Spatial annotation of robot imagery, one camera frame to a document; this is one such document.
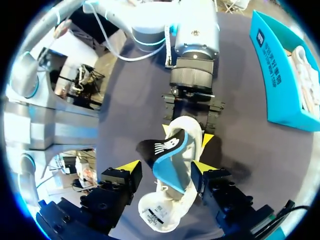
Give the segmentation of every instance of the gray table surface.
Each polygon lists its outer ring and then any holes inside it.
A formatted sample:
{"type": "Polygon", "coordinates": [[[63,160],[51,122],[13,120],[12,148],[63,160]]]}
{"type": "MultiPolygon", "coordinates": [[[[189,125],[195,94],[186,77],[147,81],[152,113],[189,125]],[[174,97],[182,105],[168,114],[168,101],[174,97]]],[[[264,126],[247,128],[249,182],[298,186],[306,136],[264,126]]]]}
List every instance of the gray table surface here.
{"type": "MultiPolygon", "coordinates": [[[[279,211],[301,188],[311,159],[313,134],[267,122],[267,102],[261,67],[249,37],[251,19],[218,14],[220,59],[213,94],[226,103],[216,135],[222,158],[208,159],[226,167],[254,208],[265,204],[279,211]]],[[[117,60],[103,100],[97,144],[97,174],[140,159],[136,145],[161,139],[164,101],[170,90],[170,71],[164,69],[165,50],[138,62],[117,60]]],[[[143,55],[128,40],[122,55],[143,55]]],[[[119,239],[213,239],[222,235],[208,209],[196,202],[180,225],[158,233],[139,217],[139,199],[156,190],[151,169],[142,162],[143,178],[111,235],[119,239]]]]}

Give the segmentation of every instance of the cable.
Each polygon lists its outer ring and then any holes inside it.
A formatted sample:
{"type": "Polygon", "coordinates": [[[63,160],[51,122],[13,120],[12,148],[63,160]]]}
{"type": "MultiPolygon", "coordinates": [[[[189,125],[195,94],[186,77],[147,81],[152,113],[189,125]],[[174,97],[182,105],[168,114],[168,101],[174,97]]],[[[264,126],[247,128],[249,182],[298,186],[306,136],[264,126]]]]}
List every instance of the cable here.
{"type": "Polygon", "coordinates": [[[73,157],[79,157],[76,154],[71,154],[71,153],[67,153],[67,152],[62,152],[62,154],[70,155],[70,156],[73,156],[73,157]]]}
{"type": "Polygon", "coordinates": [[[36,186],[36,188],[38,189],[42,184],[44,184],[46,181],[48,181],[49,179],[52,179],[53,177],[55,177],[57,174],[59,173],[59,171],[55,172],[51,177],[48,177],[46,180],[44,180],[43,182],[41,182],[38,186],[36,186]]]}
{"type": "MultiPolygon", "coordinates": [[[[68,19],[71,17],[68,16],[64,22],[63,22],[63,26],[60,28],[60,30],[57,32],[56,36],[60,37],[61,32],[64,30],[65,25],[67,24],[68,19]]],[[[48,51],[50,50],[50,48],[52,47],[52,45],[55,43],[55,41],[58,39],[58,37],[53,37],[53,41],[50,43],[50,45],[42,52],[42,54],[40,55],[40,57],[38,58],[38,65],[41,63],[41,61],[44,59],[45,55],[47,55],[48,51]]]]}
{"type": "Polygon", "coordinates": [[[287,216],[289,213],[296,211],[296,210],[299,210],[299,209],[309,210],[310,206],[302,205],[302,206],[293,207],[289,210],[285,210],[283,213],[278,214],[275,219],[273,219],[271,222],[269,222],[269,224],[265,225],[263,228],[261,228],[259,231],[257,231],[254,234],[254,237],[259,238],[259,239],[262,238],[262,236],[264,237],[264,235],[265,235],[264,233],[266,232],[266,230],[268,230],[269,228],[273,229],[279,222],[281,222],[281,220],[285,216],[287,216]]]}
{"type": "Polygon", "coordinates": [[[88,155],[88,156],[91,157],[91,158],[95,158],[94,156],[90,155],[89,153],[87,153],[87,152],[85,152],[85,151],[83,151],[83,150],[82,150],[81,152],[83,152],[84,154],[88,155]]]}
{"type": "Polygon", "coordinates": [[[140,60],[147,59],[147,58],[149,58],[149,57],[151,57],[151,56],[153,56],[153,55],[156,55],[158,52],[161,51],[161,49],[164,48],[165,43],[164,43],[161,47],[159,47],[157,50],[155,50],[155,51],[153,51],[153,52],[151,52],[151,53],[149,53],[149,54],[147,54],[147,55],[144,55],[144,56],[139,56],[139,57],[135,57],[135,58],[127,58],[127,57],[121,56],[121,55],[118,54],[118,53],[115,51],[115,49],[112,47],[112,45],[111,45],[111,43],[110,43],[110,41],[109,41],[109,39],[108,39],[108,37],[107,37],[106,31],[105,31],[104,27],[102,26],[102,23],[101,23],[101,21],[100,21],[100,19],[99,19],[99,17],[98,17],[98,14],[97,14],[94,6],[93,6],[91,3],[89,3],[89,2],[85,2],[84,4],[88,4],[88,5],[90,6],[90,8],[92,9],[92,12],[93,12],[93,14],[94,14],[94,16],[95,16],[95,18],[96,18],[96,21],[97,21],[98,24],[99,24],[99,27],[100,27],[100,29],[101,29],[101,31],[102,31],[102,34],[103,34],[103,36],[104,36],[104,38],[105,38],[105,41],[106,41],[106,43],[107,43],[107,48],[108,48],[108,49],[110,50],[110,52],[111,52],[113,55],[115,55],[117,58],[119,58],[119,59],[121,59],[121,60],[123,60],[123,61],[126,61],[126,62],[137,62],[137,61],[140,61],[140,60]]]}
{"type": "Polygon", "coordinates": [[[167,68],[170,68],[170,67],[172,67],[172,54],[171,54],[170,26],[169,25],[166,25],[164,27],[164,38],[165,38],[165,48],[166,48],[165,66],[167,68]]]}

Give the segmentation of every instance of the sock label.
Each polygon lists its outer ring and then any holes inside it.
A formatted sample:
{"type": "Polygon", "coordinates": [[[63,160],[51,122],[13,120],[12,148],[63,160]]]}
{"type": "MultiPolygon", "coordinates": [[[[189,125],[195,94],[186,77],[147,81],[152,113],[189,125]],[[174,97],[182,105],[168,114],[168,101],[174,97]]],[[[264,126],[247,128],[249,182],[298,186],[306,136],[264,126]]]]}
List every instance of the sock label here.
{"type": "Polygon", "coordinates": [[[148,209],[141,214],[141,217],[146,220],[150,225],[157,226],[164,224],[163,219],[168,215],[168,212],[158,205],[154,209],[148,209]]]}

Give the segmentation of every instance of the white cable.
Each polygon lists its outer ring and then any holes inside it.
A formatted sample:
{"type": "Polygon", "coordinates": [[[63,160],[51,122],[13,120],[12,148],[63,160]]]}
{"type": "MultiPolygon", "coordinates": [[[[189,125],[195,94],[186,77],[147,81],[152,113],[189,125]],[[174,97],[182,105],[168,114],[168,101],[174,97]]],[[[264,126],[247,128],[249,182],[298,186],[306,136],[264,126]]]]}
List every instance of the white cable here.
{"type": "Polygon", "coordinates": [[[127,57],[121,56],[121,55],[118,54],[118,53],[115,51],[115,49],[111,46],[111,43],[110,43],[110,41],[109,41],[109,39],[108,39],[108,37],[107,37],[106,31],[105,31],[104,27],[102,26],[102,23],[101,23],[101,21],[100,21],[100,19],[99,19],[99,17],[98,17],[98,14],[97,14],[94,6],[93,6],[91,3],[89,3],[89,2],[85,2],[85,4],[88,4],[88,5],[91,7],[92,12],[93,12],[93,14],[94,14],[94,16],[95,16],[95,19],[96,19],[96,21],[98,22],[99,27],[100,27],[100,29],[101,29],[101,31],[102,31],[102,34],[103,34],[103,36],[104,36],[104,38],[105,38],[105,41],[106,41],[106,43],[107,43],[107,48],[108,48],[108,49],[110,50],[110,52],[111,52],[113,55],[115,55],[117,58],[119,58],[119,59],[121,59],[121,60],[123,60],[123,61],[126,61],[126,62],[137,62],[137,61],[140,61],[140,60],[143,60],[143,59],[147,59],[147,58],[149,58],[149,57],[151,57],[151,56],[153,56],[153,55],[156,55],[156,54],[157,54],[158,52],[160,52],[161,49],[165,46],[165,44],[163,44],[163,45],[162,45],[160,48],[158,48],[157,50],[155,50],[155,51],[153,51],[153,52],[151,52],[151,53],[149,53],[149,54],[147,54],[147,55],[144,55],[144,56],[139,56],[139,57],[135,57],[135,58],[127,58],[127,57]]]}
{"type": "Polygon", "coordinates": [[[166,48],[165,66],[169,67],[172,65],[170,26],[169,25],[166,25],[164,27],[164,38],[165,38],[165,48],[166,48]]]}
{"type": "Polygon", "coordinates": [[[40,57],[38,58],[38,65],[41,63],[41,61],[44,59],[44,57],[47,55],[48,51],[50,50],[50,48],[52,47],[52,45],[55,43],[55,41],[58,39],[58,37],[60,36],[61,32],[63,31],[63,29],[65,28],[65,25],[67,24],[67,21],[69,20],[70,16],[68,16],[64,22],[63,22],[63,26],[60,28],[60,30],[57,32],[57,37],[53,37],[53,41],[50,43],[50,45],[42,52],[42,54],[40,55],[40,57]]]}

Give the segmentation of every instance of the blue box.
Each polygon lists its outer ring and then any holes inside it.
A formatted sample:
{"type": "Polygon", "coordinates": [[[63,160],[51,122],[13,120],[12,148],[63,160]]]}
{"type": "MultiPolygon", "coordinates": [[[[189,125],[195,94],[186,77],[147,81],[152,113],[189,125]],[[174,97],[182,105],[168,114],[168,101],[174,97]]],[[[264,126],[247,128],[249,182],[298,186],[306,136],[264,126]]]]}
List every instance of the blue box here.
{"type": "Polygon", "coordinates": [[[304,40],[274,18],[257,11],[253,11],[250,38],[264,78],[267,120],[308,132],[320,131],[320,119],[302,108],[297,77],[284,50],[292,52],[303,46],[308,62],[319,74],[304,40]]]}

